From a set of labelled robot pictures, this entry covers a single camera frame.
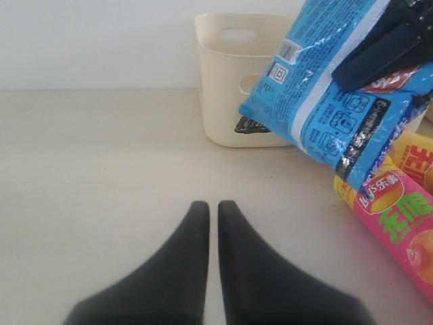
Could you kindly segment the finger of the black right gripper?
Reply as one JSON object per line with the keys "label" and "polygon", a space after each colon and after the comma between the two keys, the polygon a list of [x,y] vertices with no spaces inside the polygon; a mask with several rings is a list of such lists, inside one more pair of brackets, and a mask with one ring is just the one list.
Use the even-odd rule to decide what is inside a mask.
{"label": "finger of the black right gripper", "polygon": [[332,78],[345,92],[351,92],[427,62],[427,22],[382,20],[332,72]]}

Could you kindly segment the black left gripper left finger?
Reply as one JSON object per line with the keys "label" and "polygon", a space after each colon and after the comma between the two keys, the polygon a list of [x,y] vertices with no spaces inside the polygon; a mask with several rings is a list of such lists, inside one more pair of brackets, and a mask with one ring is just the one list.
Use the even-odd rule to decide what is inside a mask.
{"label": "black left gripper left finger", "polygon": [[203,324],[209,237],[208,203],[194,201],[143,265],[78,302],[65,324]]}

